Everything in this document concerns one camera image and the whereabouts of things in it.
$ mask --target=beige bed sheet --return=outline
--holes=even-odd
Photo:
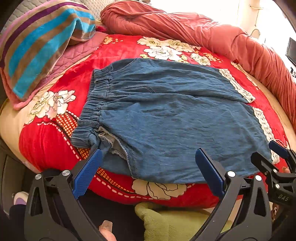
[[[79,60],[75,64],[71,65],[69,68],[73,67],[86,60],[89,56]],[[7,99],[0,112],[0,136],[5,141],[10,150],[16,155],[16,157],[25,164],[27,168],[32,170],[35,173],[39,173],[39,171],[31,165],[25,157],[22,156],[19,149],[19,137],[24,126],[24,123],[27,119],[28,114],[31,112],[33,106],[36,102],[43,96],[43,94],[48,91],[59,78],[63,76],[63,74],[69,69],[67,68],[64,72],[55,77],[49,84],[43,87],[30,101],[30,103],[22,108],[20,111],[15,111],[12,107],[12,104]]]
[[[87,59],[89,56],[83,58],[82,60],[78,61],[74,65],[82,62],[83,60]],[[6,142],[8,147],[11,149],[11,151],[32,171],[38,172],[36,168],[34,168],[20,153],[18,142],[19,142],[19,136],[20,132],[23,128],[23,125],[26,121],[27,115],[30,113],[31,109],[35,105],[35,103],[40,99],[40,97],[50,89],[56,83],[56,81],[63,76],[63,73],[61,73],[59,76],[57,76],[55,79],[53,79],[47,86],[45,86],[42,90],[40,90],[37,95],[33,98],[33,100],[23,109],[20,111],[15,111],[9,101],[4,103],[4,106],[2,107],[2,112],[0,114],[0,136],[2,139]],[[296,135],[293,130],[292,124],[289,121],[286,113],[282,109],[281,105],[277,101],[277,99],[272,95],[272,93],[264,86],[262,85],[258,80],[256,80],[254,77],[249,77],[254,81],[254,83],[261,89],[261,91],[265,94],[267,99],[269,100],[272,108],[277,113],[283,127],[286,133],[286,136],[288,138],[288,141],[290,143],[290,148],[293,150],[296,150]]]

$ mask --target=shoe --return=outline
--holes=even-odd
[[[18,192],[13,198],[13,205],[23,204],[26,205],[29,194],[26,192]]]

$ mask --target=green plush fabric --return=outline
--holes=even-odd
[[[204,210],[166,209],[154,203],[143,202],[135,207],[144,221],[145,241],[187,241],[200,229],[209,215]],[[232,222],[227,221],[223,232]]]

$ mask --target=purple stripe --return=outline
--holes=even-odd
[[[78,4],[78,3],[74,3],[74,2],[63,2],[63,3],[59,3],[56,5],[53,5],[49,8],[46,8],[36,14],[34,14],[33,16],[31,16],[28,20],[26,20],[25,22],[23,22],[14,32],[13,34],[9,37],[9,39],[6,41],[4,49],[3,49],[3,53],[2,53],[2,59],[0,61],[0,67],[4,68],[4,59],[5,56],[7,54],[7,51],[9,49],[9,47],[11,46],[11,44],[13,43],[13,41],[17,38],[17,36],[19,36],[21,34],[22,31],[24,31],[28,26],[30,26],[32,23],[34,23],[35,21],[37,21],[38,19],[51,14],[52,12],[54,12],[55,10],[59,9],[60,7],[63,7],[65,5],[72,5],[75,7],[81,7],[84,9],[89,10],[86,6]]]

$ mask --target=denim shorts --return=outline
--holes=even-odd
[[[100,148],[102,168],[156,183],[200,183],[202,147],[240,176],[258,170],[250,156],[271,153],[252,95],[212,67],[123,59],[92,74],[71,142]]]

